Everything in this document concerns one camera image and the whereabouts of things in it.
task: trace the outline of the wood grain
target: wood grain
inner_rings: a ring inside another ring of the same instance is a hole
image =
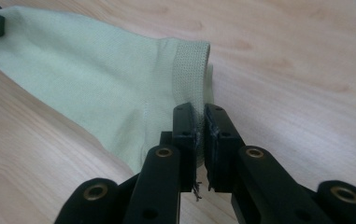
[[[297,180],[356,185],[356,1],[1,1],[211,43],[215,103]],[[183,194],[181,223],[236,223],[229,195]],[[0,223],[51,223],[83,181],[132,173],[0,72]]]

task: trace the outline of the light green cloth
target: light green cloth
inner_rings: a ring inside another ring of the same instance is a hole
[[[161,131],[172,130],[176,105],[191,102],[202,130],[204,103],[212,101],[207,42],[152,39],[78,14],[29,7],[4,8],[0,15],[6,18],[0,70],[135,173]]]

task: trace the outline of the wooden table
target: wooden table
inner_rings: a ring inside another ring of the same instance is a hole
[[[211,42],[215,104],[297,180],[356,186],[356,1],[28,1],[150,36]],[[236,223],[229,195],[184,194],[181,223]],[[132,173],[0,72],[0,223],[51,223],[83,181]]]

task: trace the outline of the metal rivet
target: metal rivet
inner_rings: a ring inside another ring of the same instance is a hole
[[[256,158],[256,159],[264,156],[264,153],[257,148],[249,148],[249,149],[247,149],[246,153],[248,156]]]
[[[356,203],[356,193],[340,186],[330,188],[333,195],[345,203]]]
[[[107,185],[103,183],[94,184],[84,191],[84,198],[88,201],[96,201],[107,194]]]
[[[169,148],[160,148],[158,149],[157,151],[155,151],[155,154],[158,156],[158,157],[169,157],[169,156],[172,156],[172,150],[169,149]]]

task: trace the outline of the cloth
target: cloth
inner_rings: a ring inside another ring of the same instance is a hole
[[[95,136],[137,173],[176,105],[198,128],[212,102],[209,44],[153,39],[94,19],[29,7],[0,9],[0,70]],[[203,160],[198,149],[198,162]]]

